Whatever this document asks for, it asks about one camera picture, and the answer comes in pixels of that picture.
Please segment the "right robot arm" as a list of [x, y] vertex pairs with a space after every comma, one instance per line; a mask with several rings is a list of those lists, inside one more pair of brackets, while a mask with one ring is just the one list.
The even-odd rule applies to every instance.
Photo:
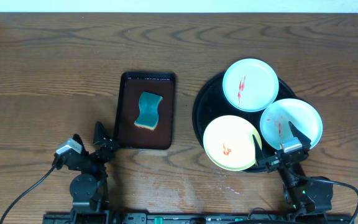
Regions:
[[298, 215], [320, 214], [332, 209], [333, 185], [325, 177], [307, 177], [300, 162], [306, 160], [311, 140], [292, 123], [288, 123], [292, 137], [280, 143], [280, 149], [272, 156], [265, 156], [256, 137], [256, 164], [266, 172], [277, 171], [283, 182], [288, 201], [295, 206]]

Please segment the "yellow plate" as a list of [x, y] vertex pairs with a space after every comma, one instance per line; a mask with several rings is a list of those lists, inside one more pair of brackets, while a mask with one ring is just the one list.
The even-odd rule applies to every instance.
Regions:
[[212, 120], [203, 134], [203, 147], [209, 159], [230, 171], [246, 170], [256, 165], [255, 141], [262, 144], [255, 126], [234, 115]]

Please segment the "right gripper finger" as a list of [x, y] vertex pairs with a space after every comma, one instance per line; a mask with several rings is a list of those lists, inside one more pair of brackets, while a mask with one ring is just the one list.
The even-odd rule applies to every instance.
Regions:
[[311, 139], [303, 134], [291, 121], [288, 122], [292, 135], [299, 140], [303, 149], [310, 149]]
[[253, 134], [252, 138], [254, 140], [254, 146], [255, 146], [255, 163], [257, 166], [264, 166], [264, 155], [262, 153], [262, 150], [259, 146], [259, 142], [256, 138], [256, 136]]

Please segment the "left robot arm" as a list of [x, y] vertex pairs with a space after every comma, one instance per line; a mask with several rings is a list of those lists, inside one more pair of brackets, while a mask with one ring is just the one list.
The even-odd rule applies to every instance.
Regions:
[[73, 209], [78, 213], [102, 213], [109, 208], [105, 164], [114, 159], [119, 145], [99, 121], [95, 124], [93, 144], [99, 148], [92, 153], [73, 152], [67, 165], [70, 170], [80, 172], [70, 184]]

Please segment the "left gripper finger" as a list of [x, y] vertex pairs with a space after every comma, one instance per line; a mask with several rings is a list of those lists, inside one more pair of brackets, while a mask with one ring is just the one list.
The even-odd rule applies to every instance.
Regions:
[[93, 145], [105, 146], [112, 143], [112, 139], [100, 121], [97, 121], [94, 127]]
[[83, 141], [82, 141], [80, 135], [79, 134], [74, 134], [73, 137], [72, 137], [72, 140], [74, 141], [74, 143], [73, 143], [74, 150], [79, 154], [85, 154], [86, 149], [85, 149], [85, 146], [83, 144]]

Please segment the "green yellow sponge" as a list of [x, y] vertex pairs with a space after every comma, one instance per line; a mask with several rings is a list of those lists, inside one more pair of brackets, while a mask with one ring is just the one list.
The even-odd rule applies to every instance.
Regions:
[[162, 96], [143, 92], [139, 98], [139, 116], [134, 121], [137, 127], [154, 130], [159, 121], [158, 106]]

